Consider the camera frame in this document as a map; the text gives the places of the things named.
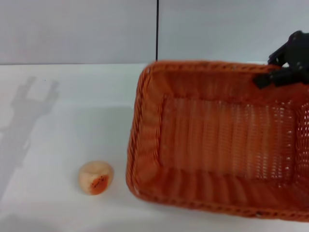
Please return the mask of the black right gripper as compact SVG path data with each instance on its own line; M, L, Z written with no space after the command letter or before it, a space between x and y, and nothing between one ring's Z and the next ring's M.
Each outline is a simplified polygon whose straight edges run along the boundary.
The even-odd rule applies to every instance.
M273 84L276 87L292 85L298 82L309 83L309 34L301 30L290 35L288 42L283 44L268 57L268 65L283 66L269 73L257 75L254 84L263 89Z

